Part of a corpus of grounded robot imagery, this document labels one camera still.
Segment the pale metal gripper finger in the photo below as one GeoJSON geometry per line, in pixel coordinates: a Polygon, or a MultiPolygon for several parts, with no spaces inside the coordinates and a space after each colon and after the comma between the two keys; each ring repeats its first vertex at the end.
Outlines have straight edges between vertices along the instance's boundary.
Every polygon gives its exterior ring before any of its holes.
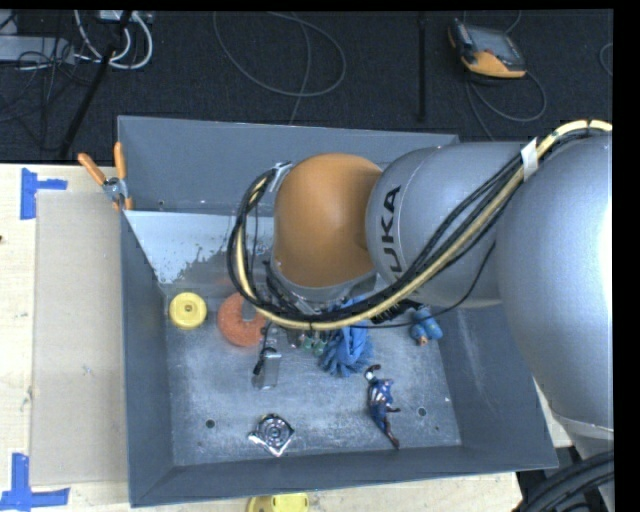
{"type": "Polygon", "coordinates": [[[254,388],[268,390],[277,386],[281,359],[282,354],[275,348],[261,350],[252,374],[254,388]]]}

